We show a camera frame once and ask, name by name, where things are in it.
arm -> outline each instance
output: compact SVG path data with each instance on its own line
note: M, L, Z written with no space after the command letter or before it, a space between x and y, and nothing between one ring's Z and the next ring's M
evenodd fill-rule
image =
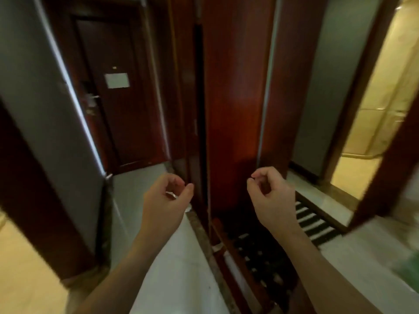
M179 197L170 199L166 191ZM194 186L164 174L144 195L143 218L128 255L87 297L76 314L129 313L154 259L179 227Z
M298 225L295 190L273 167L257 169L247 189L259 221L284 248L319 314L380 313L317 250Z

gray wall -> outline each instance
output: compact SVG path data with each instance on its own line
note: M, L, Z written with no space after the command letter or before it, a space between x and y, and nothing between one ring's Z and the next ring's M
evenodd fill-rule
M329 0L292 160L320 175L381 0Z
M103 177L33 0L0 0L0 96L94 251Z

forearm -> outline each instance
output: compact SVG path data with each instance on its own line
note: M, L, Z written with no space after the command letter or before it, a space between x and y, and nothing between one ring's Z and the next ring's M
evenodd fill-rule
M153 247L141 234L128 255L87 297L76 314L128 314L160 247Z
M380 313L321 255L305 233L294 232L281 244L317 313Z

hand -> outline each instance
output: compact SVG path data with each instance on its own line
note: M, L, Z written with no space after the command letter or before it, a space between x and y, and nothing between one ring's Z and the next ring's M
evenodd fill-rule
M247 191L259 221L281 244L300 233L295 213L295 190L274 167L261 167L247 180Z
M146 243L149 249L158 253L181 224L193 195L193 184L185 186L185 182L175 174L161 175L144 194L143 219L134 245L136 242Z

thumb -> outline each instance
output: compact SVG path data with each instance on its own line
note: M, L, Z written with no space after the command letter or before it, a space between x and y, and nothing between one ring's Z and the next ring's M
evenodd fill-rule
M191 202L192 197L194 196L194 185L188 184L183 189L181 195L173 201L173 203L178 207L179 209L186 210L186 207L188 207L188 204Z
M262 194L258 184L253 178L247 179L247 192L250 195L253 205L262 201L265 196Z

